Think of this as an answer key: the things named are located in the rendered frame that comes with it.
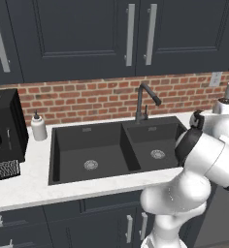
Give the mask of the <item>black double sink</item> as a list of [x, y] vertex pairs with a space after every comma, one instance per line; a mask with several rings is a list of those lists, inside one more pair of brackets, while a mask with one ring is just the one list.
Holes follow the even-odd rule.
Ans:
[[49, 184], [175, 168], [185, 131], [175, 116], [54, 128]]

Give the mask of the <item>dark panel under sink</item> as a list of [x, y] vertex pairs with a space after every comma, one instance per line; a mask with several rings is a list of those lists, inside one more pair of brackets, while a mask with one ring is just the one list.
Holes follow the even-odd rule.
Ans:
[[118, 205], [139, 202], [140, 195], [141, 191], [133, 191], [78, 201], [66, 201], [45, 205], [44, 210], [47, 215], [63, 215], [70, 212], [79, 214], [96, 208], [115, 207]]

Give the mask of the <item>black microwave oven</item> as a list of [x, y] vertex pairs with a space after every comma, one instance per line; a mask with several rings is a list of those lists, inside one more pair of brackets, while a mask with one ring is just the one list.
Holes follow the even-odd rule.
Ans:
[[0, 90], [0, 162], [24, 162], [28, 139], [17, 89]]

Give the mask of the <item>black microwave door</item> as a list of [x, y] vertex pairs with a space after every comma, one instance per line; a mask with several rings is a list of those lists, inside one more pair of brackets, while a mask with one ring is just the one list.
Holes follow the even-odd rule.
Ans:
[[20, 175], [18, 160], [0, 162], [0, 180]]

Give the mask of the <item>black tap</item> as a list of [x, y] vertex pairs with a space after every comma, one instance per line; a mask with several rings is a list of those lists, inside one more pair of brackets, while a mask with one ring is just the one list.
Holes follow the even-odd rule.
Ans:
[[135, 115], [135, 121], [139, 124], [142, 120], [147, 120], [147, 113], [142, 113], [142, 98], [143, 90], [145, 90], [151, 99], [155, 102], [157, 106], [160, 106], [162, 101], [155, 95], [155, 93], [150, 89], [146, 83], [142, 83], [138, 89], [138, 101], [137, 101], [137, 110]]

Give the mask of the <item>white soap dispenser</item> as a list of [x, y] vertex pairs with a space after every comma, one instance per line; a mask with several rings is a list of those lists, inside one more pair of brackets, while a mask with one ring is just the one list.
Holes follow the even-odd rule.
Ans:
[[34, 111], [34, 116], [31, 119], [31, 128], [36, 141], [42, 141], [48, 137], [45, 120], [37, 111]]

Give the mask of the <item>silver round canister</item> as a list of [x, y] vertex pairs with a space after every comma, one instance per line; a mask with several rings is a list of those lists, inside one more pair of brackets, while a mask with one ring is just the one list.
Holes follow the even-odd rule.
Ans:
[[229, 114], [229, 99], [219, 98], [213, 106], [213, 113]]

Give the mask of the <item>dark drawer front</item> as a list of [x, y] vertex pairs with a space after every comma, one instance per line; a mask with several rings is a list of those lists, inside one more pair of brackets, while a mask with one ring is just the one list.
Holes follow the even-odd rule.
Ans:
[[0, 231], [15, 228], [41, 228], [42, 230], [48, 228], [45, 213], [41, 206], [1, 211], [0, 215], [3, 218], [3, 227], [0, 228]]
[[14, 248], [52, 248], [49, 230], [41, 228], [15, 228], [0, 231], [0, 246], [13, 240]]

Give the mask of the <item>grey dishwasher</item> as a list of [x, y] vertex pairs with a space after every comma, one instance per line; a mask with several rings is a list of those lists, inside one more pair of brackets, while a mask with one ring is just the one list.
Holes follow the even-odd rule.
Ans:
[[209, 248], [226, 243], [229, 243], [229, 192], [217, 187], [194, 247]]

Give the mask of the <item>dark wall cupboard door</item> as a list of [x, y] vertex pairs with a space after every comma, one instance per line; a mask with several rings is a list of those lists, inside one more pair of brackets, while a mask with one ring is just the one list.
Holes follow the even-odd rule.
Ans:
[[[127, 67], [129, 4], [135, 4], [135, 19]], [[140, 0], [7, 0], [7, 5], [26, 82], [136, 74]]]
[[[151, 4], [157, 17], [146, 65]], [[229, 69], [229, 0], [141, 0], [136, 74], [159, 76]]]
[[22, 72], [6, 0], [0, 0], [0, 31], [11, 69], [9, 73], [5, 73], [0, 61], [0, 84], [21, 83]]

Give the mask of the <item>grey wall socket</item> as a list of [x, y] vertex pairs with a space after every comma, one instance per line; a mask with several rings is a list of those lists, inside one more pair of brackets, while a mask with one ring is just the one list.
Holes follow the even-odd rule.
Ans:
[[221, 81], [221, 72], [213, 72], [210, 80], [210, 87], [217, 87]]

